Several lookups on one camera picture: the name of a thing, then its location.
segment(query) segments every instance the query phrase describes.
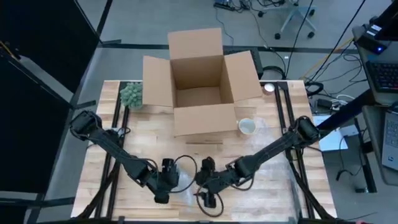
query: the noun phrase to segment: green plant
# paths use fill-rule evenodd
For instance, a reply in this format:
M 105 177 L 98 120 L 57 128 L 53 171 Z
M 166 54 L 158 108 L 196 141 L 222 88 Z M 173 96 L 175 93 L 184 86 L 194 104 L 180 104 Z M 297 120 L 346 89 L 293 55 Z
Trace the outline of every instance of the green plant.
M 142 108 L 142 83 L 132 82 L 120 91 L 121 103 L 129 109 Z

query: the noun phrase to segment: office chair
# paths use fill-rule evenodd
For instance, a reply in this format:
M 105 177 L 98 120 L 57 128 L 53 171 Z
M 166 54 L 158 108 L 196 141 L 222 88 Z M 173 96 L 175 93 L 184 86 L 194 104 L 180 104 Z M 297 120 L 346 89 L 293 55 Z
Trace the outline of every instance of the office chair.
M 302 19 L 305 17 L 305 13 L 308 10 L 308 6 L 299 6 L 299 0 L 288 0 L 288 6 L 285 7 L 270 7 L 264 8 L 263 10 L 259 11 L 258 16 L 262 17 L 265 13 L 269 11 L 290 11 L 289 15 L 287 16 L 282 28 L 280 28 L 280 32 L 275 34 L 275 39 L 280 39 L 280 33 L 282 33 L 286 27 L 286 25 L 292 20 L 293 16 L 298 14 Z M 311 6 L 310 12 L 308 16 L 311 17 L 315 13 L 316 6 Z M 305 18 L 305 24 L 311 28 L 311 32 L 308 34 L 308 38 L 312 38 L 315 35 L 315 31 L 317 28 L 312 24 L 312 22 L 307 18 Z

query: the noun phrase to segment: wooden table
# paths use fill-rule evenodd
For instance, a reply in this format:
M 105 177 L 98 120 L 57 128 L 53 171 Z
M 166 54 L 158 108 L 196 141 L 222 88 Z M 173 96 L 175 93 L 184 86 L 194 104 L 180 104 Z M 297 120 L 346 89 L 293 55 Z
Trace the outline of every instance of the wooden table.
M 296 118 L 302 115 L 311 117 L 303 81 L 288 81 L 292 107 Z M 120 81 L 105 81 L 99 99 L 98 115 L 104 127 L 110 127 Z M 285 120 L 289 124 L 284 100 Z M 128 127 L 132 129 L 126 136 L 124 148 L 130 154 L 146 157 L 161 164 L 162 159 L 177 158 L 188 154 L 201 166 L 201 160 L 211 156 L 216 162 L 216 170 L 223 170 L 225 164 L 239 156 L 253 154 L 262 147 L 280 137 L 280 124 L 275 103 L 275 96 L 263 95 L 235 103 L 238 119 L 253 118 L 260 127 L 255 135 L 247 136 L 239 131 L 194 136 L 173 136 L 173 110 L 162 106 L 145 106 L 139 111 L 131 111 Z M 123 108 L 120 110 L 118 127 L 121 126 Z M 87 150 L 85 164 L 73 206 L 72 216 L 77 216 L 100 187 L 105 151 L 93 146 Z M 307 171 L 308 184 L 318 201 L 327 212 L 336 216 L 330 192 L 328 177 L 322 154 L 307 148 L 303 159 Z M 193 177 L 195 170 L 192 161 L 181 159 L 179 166 Z M 224 214 L 219 218 L 210 218 L 203 214 L 192 197 L 197 185 L 189 189 L 190 200 L 183 200 L 181 195 L 171 195 L 167 205 L 154 202 L 154 195 L 145 187 L 139 187 L 127 175 L 124 169 L 119 174 L 118 191 L 113 212 L 113 220 L 125 216 L 126 220 L 157 221 L 239 221 L 239 222 L 286 222 L 295 217 L 297 206 L 305 213 L 305 202 L 301 190 L 292 187 L 294 178 L 289 172 L 285 156 L 277 157 L 264 163 L 256 173 L 254 185 L 247 192 L 240 192 L 231 187 L 220 193 L 224 204 Z M 299 204 L 295 206 L 294 191 L 297 189 Z M 106 194 L 103 215 L 108 204 Z M 210 213 L 218 213 L 220 206 Z

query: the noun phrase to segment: gray floor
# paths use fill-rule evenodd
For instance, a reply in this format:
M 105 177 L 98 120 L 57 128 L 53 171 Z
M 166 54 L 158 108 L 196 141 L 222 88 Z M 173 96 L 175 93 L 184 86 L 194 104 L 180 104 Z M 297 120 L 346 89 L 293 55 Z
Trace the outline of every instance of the gray floor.
M 106 0 L 79 0 L 88 19 L 93 27 L 99 23 Z M 256 1 L 254 7 L 260 9 Z M 297 47 L 332 48 L 351 16 L 360 4 L 360 0 L 334 0 L 314 1 L 318 6 L 315 15 L 311 18 L 318 30 L 313 39 L 307 39 L 308 27 L 302 29 L 298 39 Z M 371 16 L 379 14 L 389 4 L 389 0 L 367 0 L 361 12 L 354 20 L 353 25 L 361 25 Z M 122 39 L 127 44 L 167 44 L 167 33 L 173 30 L 200 29 L 206 27 L 221 27 L 215 19 L 215 10 L 212 8 L 212 0 L 114 0 L 106 21 L 102 40 Z M 234 45 L 262 46 L 264 42 L 258 35 L 257 25 L 253 15 L 249 12 L 238 14 L 219 10 L 219 19 L 225 23 L 226 29 L 234 37 Z M 274 40 L 277 32 L 284 21 L 286 14 L 270 12 L 258 19 L 261 33 L 270 46 L 291 47 L 294 37 L 300 25 L 299 19 L 294 19 L 282 34 L 281 40 Z M 343 40 L 351 38 L 350 29 Z M 225 45 L 231 45 L 231 39 L 224 35 Z M 282 58 L 288 57 L 289 53 L 280 53 Z M 133 49 L 97 49 L 92 59 L 88 77 L 80 96 L 79 102 L 98 100 L 104 80 L 134 80 L 142 78 L 142 56 L 151 55 L 155 57 L 168 58 L 168 50 L 133 50 Z M 260 53 L 263 66 L 278 65 L 282 63 L 275 54 L 269 52 Z M 325 54 L 297 53 L 293 54 L 290 64 L 289 78 L 297 79 L 308 69 L 317 63 Z M 38 77 L 45 80 L 66 99 L 70 93 L 62 88 L 48 74 L 30 62 L 23 60 L 24 64 Z M 357 62 L 346 62 L 338 60 L 325 72 L 320 80 L 333 78 L 345 71 L 358 66 Z M 348 84 L 348 80 L 356 72 L 338 80 L 326 82 L 326 89 L 335 92 Z M 364 78 L 362 72 L 356 80 Z M 279 79 L 279 76 L 267 72 L 263 79 Z M 366 82 L 362 82 L 348 88 L 342 93 L 358 96 L 369 88 Z M 349 150 L 343 152 L 346 166 L 350 170 L 357 170 L 358 141 L 349 139 Z M 47 198 L 71 197 L 76 193 L 81 168 L 83 166 L 86 143 L 71 136 L 67 137 Z M 384 185 L 379 175 L 375 158 L 370 154 L 373 174 L 376 180 L 378 193 L 356 194 L 354 187 L 363 187 L 364 179 L 360 173 L 355 178 L 344 176 L 339 182 L 335 180 L 336 173 L 340 169 L 338 153 L 328 152 L 324 154 L 326 171 L 329 176 L 331 191 L 335 201 L 338 216 L 340 218 L 354 218 L 367 213 L 377 212 L 374 215 L 363 218 L 373 223 L 395 223 L 398 220 L 396 213 L 398 202 L 398 188 Z M 1 196 L 8 195 L 19 197 L 12 193 L 0 192 Z M 26 198 L 34 198 L 34 195 L 26 195 Z M 40 213 L 39 221 L 64 220 L 69 218 L 72 206 L 58 208 L 46 208 Z

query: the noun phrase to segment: open cardboard box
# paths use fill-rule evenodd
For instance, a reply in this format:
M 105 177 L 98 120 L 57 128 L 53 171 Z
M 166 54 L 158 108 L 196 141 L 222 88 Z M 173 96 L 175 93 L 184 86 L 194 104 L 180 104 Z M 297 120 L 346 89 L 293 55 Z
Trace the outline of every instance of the open cardboard box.
M 169 47 L 144 56 L 142 102 L 174 108 L 175 136 L 236 130 L 234 102 L 262 95 L 250 52 L 224 56 L 221 29 L 169 33 Z

